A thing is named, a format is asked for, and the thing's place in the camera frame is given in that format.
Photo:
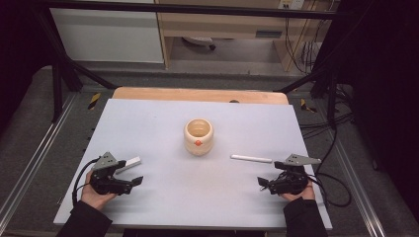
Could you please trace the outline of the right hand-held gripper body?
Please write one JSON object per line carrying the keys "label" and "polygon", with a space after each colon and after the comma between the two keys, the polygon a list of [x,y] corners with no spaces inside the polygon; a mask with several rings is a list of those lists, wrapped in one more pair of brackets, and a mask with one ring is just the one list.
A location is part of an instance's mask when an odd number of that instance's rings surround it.
{"label": "right hand-held gripper body", "polygon": [[308,184],[308,175],[305,165],[320,164],[321,160],[302,155],[291,154],[283,163],[286,170],[276,180],[269,181],[267,189],[272,195],[301,193]]}

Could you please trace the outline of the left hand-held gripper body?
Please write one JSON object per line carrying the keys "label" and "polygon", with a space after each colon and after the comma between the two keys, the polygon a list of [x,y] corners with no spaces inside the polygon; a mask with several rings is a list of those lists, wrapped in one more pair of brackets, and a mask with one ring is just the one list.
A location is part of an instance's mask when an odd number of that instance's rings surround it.
{"label": "left hand-held gripper body", "polygon": [[131,181],[114,177],[118,162],[110,152],[106,152],[93,166],[90,185],[99,195],[128,195],[133,188]]}

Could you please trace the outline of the white pen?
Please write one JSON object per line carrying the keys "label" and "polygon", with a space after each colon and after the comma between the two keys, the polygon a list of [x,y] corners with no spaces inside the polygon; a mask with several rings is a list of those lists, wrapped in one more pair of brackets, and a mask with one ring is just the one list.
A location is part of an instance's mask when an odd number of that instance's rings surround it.
{"label": "white pen", "polygon": [[141,163],[141,159],[139,157],[131,158],[131,159],[126,161],[126,164],[123,167],[117,169],[116,173],[119,174],[119,173],[121,173],[121,172],[123,172],[127,169],[130,169],[134,166],[139,165],[140,163]]}
{"label": "white pen", "polygon": [[258,163],[268,163],[268,164],[273,162],[273,160],[269,158],[244,156],[244,155],[237,155],[237,154],[230,155],[230,159],[249,161],[249,162],[258,162]]}

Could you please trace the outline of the cream cup with orange dot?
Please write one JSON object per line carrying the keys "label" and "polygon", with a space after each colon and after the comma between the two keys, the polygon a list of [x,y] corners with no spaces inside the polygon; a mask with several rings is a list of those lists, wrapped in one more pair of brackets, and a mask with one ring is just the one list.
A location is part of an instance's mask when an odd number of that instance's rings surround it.
{"label": "cream cup with orange dot", "polygon": [[189,153],[203,156],[213,147],[214,128],[203,118],[194,118],[184,127],[184,145]]}

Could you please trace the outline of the person's left hand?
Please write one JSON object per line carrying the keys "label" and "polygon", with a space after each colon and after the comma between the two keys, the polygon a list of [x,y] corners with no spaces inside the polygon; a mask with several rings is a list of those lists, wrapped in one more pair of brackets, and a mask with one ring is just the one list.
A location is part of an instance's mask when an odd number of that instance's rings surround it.
{"label": "person's left hand", "polygon": [[99,195],[90,185],[91,176],[92,176],[92,171],[88,172],[86,175],[85,186],[82,189],[81,200],[97,210],[102,210],[105,207],[105,205],[110,200],[115,198],[117,195],[116,194]]}

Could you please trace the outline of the person's right hand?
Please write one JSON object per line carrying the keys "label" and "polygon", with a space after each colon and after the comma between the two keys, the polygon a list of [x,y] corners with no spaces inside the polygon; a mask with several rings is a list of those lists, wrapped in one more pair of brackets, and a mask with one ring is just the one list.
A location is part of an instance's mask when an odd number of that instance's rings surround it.
{"label": "person's right hand", "polygon": [[288,201],[294,201],[298,198],[303,198],[303,199],[315,199],[315,193],[314,193],[314,189],[313,189],[313,184],[311,181],[308,182],[307,186],[305,187],[305,189],[297,194],[297,195],[293,195],[293,194],[281,194],[281,197],[288,200]]}

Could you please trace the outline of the white table mat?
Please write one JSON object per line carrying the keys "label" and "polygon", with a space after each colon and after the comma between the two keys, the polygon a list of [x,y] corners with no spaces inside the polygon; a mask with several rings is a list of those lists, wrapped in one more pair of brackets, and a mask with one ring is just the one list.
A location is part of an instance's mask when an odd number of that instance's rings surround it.
{"label": "white table mat", "polygon": [[[192,119],[206,119],[214,128],[213,147],[203,156],[184,145],[184,127]],[[141,159],[120,177],[143,177],[142,184],[104,208],[116,226],[280,230],[286,201],[261,192],[258,177],[277,178],[274,162],[306,148],[290,105],[111,99],[82,160],[105,152]],[[232,154],[273,162],[234,160]]]}

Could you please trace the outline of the yellow black tape marker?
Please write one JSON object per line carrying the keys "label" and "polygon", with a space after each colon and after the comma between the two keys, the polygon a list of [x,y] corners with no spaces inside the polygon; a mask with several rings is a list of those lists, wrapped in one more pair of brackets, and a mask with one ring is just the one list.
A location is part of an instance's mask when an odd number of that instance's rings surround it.
{"label": "yellow black tape marker", "polygon": [[95,93],[92,96],[92,99],[91,99],[87,109],[88,110],[94,110],[94,108],[95,108],[97,102],[99,101],[100,97],[101,97],[101,93]]}
{"label": "yellow black tape marker", "polygon": [[316,108],[309,107],[305,99],[300,99],[300,108],[304,111],[309,111],[311,113],[317,113]]}

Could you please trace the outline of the wooden table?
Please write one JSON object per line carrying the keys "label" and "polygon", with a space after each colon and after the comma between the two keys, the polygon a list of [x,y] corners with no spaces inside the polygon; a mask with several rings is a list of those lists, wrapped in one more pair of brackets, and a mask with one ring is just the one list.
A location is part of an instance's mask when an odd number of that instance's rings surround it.
{"label": "wooden table", "polygon": [[140,87],[120,87],[115,90],[113,99],[226,103],[237,101],[242,104],[269,105],[287,105],[289,103],[285,94],[275,92]]}

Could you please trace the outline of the white cabinet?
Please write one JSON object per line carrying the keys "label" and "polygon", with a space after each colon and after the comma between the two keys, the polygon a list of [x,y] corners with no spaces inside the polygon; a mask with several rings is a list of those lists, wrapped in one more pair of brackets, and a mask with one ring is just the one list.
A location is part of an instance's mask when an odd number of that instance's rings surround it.
{"label": "white cabinet", "polygon": [[67,54],[79,61],[164,61],[155,13],[51,9]]}

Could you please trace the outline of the black curtain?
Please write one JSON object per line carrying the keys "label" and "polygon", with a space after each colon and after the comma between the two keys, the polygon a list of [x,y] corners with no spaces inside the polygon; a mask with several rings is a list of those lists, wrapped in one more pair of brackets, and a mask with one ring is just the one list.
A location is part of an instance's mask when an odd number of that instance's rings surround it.
{"label": "black curtain", "polygon": [[33,75],[50,64],[29,0],[0,0],[0,133],[20,106]]}
{"label": "black curtain", "polygon": [[340,0],[318,62],[336,52],[373,157],[419,222],[419,0]]}

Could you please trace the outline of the white chair base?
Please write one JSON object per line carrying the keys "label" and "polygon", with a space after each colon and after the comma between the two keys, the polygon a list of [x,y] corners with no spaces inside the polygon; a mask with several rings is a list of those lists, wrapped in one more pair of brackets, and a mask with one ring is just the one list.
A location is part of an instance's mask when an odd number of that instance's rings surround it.
{"label": "white chair base", "polygon": [[210,50],[216,49],[216,46],[213,44],[213,40],[211,38],[184,37],[184,40],[189,43],[196,44],[196,45],[207,46]]}

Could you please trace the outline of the light wooden desk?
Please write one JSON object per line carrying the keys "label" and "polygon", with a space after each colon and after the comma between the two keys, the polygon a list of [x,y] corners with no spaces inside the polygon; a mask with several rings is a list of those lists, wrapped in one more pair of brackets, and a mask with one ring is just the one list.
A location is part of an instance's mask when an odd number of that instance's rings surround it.
{"label": "light wooden desk", "polygon": [[[154,0],[156,4],[209,5],[223,7],[263,8],[278,10],[280,0]],[[304,0],[300,10],[332,12],[337,0]],[[174,38],[258,39],[271,40],[285,71],[293,69],[308,43],[323,42],[329,20],[276,19],[225,15],[159,13],[157,15],[163,40],[164,60],[168,61]]]}

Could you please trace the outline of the aluminium floor rail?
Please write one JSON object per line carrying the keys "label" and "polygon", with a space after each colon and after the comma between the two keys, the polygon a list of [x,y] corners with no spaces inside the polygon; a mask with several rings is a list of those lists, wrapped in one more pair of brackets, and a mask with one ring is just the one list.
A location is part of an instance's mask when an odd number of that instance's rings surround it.
{"label": "aluminium floor rail", "polygon": [[21,174],[13,190],[9,193],[5,202],[0,206],[0,233],[4,231],[10,222],[35,174],[41,166],[42,161],[46,156],[50,146],[52,145],[63,124],[65,123],[75,100],[78,97],[78,93],[70,93],[68,95],[64,105],[62,106],[62,114],[58,117],[57,121],[53,122],[48,127],[47,132],[43,136],[40,144],[37,147],[37,150],[32,155],[29,163],[25,167],[25,170]]}
{"label": "aluminium floor rail", "polygon": [[335,153],[337,160],[341,166],[342,172],[348,182],[348,186],[352,192],[353,199],[357,204],[360,215],[363,217],[364,223],[371,237],[385,237],[385,231],[377,216],[377,213],[368,197],[368,194],[359,178],[350,157],[346,152],[342,141],[337,138],[335,140]]}

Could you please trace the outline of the black metal frame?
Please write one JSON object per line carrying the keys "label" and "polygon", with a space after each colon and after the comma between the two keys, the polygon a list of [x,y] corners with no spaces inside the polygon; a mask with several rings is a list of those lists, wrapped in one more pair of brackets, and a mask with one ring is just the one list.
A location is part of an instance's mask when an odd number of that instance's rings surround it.
{"label": "black metal frame", "polygon": [[100,1],[77,1],[77,0],[31,0],[28,4],[36,22],[45,34],[48,45],[51,47],[50,56],[54,59],[53,92],[54,92],[54,117],[58,120],[62,111],[60,79],[63,79],[70,91],[79,92],[83,85],[76,74],[87,76],[107,89],[117,89],[118,86],[106,81],[84,66],[69,57],[64,46],[45,13],[50,8],[96,10],[96,11],[121,11],[121,12],[146,12],[146,13],[171,13],[171,14],[195,14],[195,15],[225,15],[246,17],[271,17],[287,19],[315,19],[315,20],[341,20],[347,19],[347,13],[303,11],[303,10],[268,10],[263,8],[203,6],[203,5],[176,5],[176,4],[150,4],[128,2],[100,2]]}

